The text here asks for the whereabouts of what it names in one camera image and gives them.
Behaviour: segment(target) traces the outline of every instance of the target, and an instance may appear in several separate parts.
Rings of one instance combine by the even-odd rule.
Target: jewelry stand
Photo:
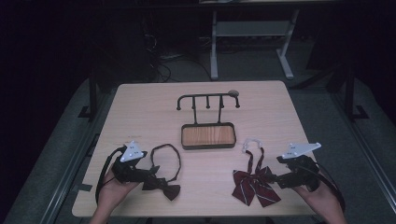
[[[177,110],[180,110],[180,100],[183,98],[192,98],[192,109],[194,111],[194,123],[185,124],[181,127],[181,145],[184,149],[209,149],[209,148],[230,148],[236,143],[235,128],[231,122],[220,121],[221,109],[224,108],[223,96],[228,95],[235,99],[236,108],[239,108],[238,91],[229,91],[228,93],[209,93],[209,94],[189,94],[182,95],[177,100]],[[219,120],[217,123],[197,122],[196,116],[196,97],[206,98],[206,108],[209,109],[209,97],[219,97]]]

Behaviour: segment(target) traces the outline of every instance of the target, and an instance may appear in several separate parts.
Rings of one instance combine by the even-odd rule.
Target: person's left hand
[[[90,223],[106,223],[113,210],[125,199],[126,195],[139,185],[136,182],[121,184],[114,178],[111,168],[112,166],[105,175],[105,184],[99,192],[98,206]]]

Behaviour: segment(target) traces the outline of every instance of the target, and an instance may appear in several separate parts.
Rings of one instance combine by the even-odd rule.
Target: maroon bow tie
[[[262,169],[262,160],[264,159],[264,149],[261,147],[262,156],[256,167],[255,174],[251,174],[251,167],[253,163],[253,154],[246,150],[246,153],[250,155],[248,162],[248,171],[233,171],[233,181],[235,182],[235,189],[233,190],[233,196],[240,200],[246,205],[250,205],[255,195],[259,199],[262,207],[268,206],[273,203],[280,201],[279,196],[275,191],[267,184],[271,182],[266,179],[267,175],[271,174],[270,168],[264,167]]]
[[[143,184],[142,190],[154,190],[154,189],[161,189],[163,194],[170,200],[173,201],[177,195],[180,193],[180,185],[168,185],[169,182],[177,180],[178,173],[180,172],[181,168],[181,158],[180,154],[178,153],[177,149],[172,146],[171,144],[164,144],[158,147],[155,147],[151,150],[150,158],[152,162],[152,168],[155,167],[154,165],[154,152],[162,147],[171,147],[177,154],[178,157],[178,169],[176,175],[170,179],[166,180],[165,178],[158,178],[156,175],[150,175],[148,179]]]
[[[150,175],[146,182],[143,184],[142,190],[154,190],[161,189],[163,194],[170,200],[173,201],[180,193],[180,185],[168,185],[165,178],[156,178]]]

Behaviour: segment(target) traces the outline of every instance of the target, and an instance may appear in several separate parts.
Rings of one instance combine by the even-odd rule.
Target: light wood table
[[[240,108],[235,108],[232,97],[224,97],[221,121],[235,126],[234,148],[184,150],[181,146],[181,126],[193,123],[191,99],[181,101],[183,94],[224,93],[239,91]],[[205,97],[197,98],[198,123],[216,122],[219,98],[211,98],[211,108],[205,108]],[[313,211],[291,189],[272,185],[282,199],[262,208],[257,198],[250,206],[232,196],[235,184],[233,170],[247,171],[249,155],[242,152],[247,138],[263,142],[263,166],[269,166],[276,175],[290,170],[277,162],[276,157],[286,152],[289,143],[307,143],[303,127],[294,109],[284,83],[280,81],[209,82],[175,84],[121,85],[108,113],[83,184],[92,185],[91,191],[80,191],[73,206],[77,217],[90,217],[95,208],[95,187],[106,157],[132,140],[141,150],[150,151],[162,144],[172,144],[180,152],[181,171],[177,181],[180,194],[170,202],[160,190],[142,191],[143,184],[134,189],[112,216],[127,217],[234,217],[234,216],[293,216],[311,215]],[[254,154],[253,171],[261,155],[255,143],[249,144]],[[158,150],[154,155],[161,165],[158,177],[170,179],[178,167],[176,153],[171,148]],[[149,156],[137,168],[149,169]]]

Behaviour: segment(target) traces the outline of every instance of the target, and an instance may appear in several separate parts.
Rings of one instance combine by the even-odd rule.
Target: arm
[[[111,167],[108,170],[104,182],[114,178]],[[99,193],[98,206],[93,213],[90,224],[107,223],[113,210],[125,199],[126,195],[139,183],[131,182],[121,184],[116,178],[106,183]]]
[[[304,201],[316,212],[323,217],[329,224],[347,224],[344,213],[341,209],[337,198],[324,183],[320,182],[317,190],[309,192],[303,187],[293,188]]]

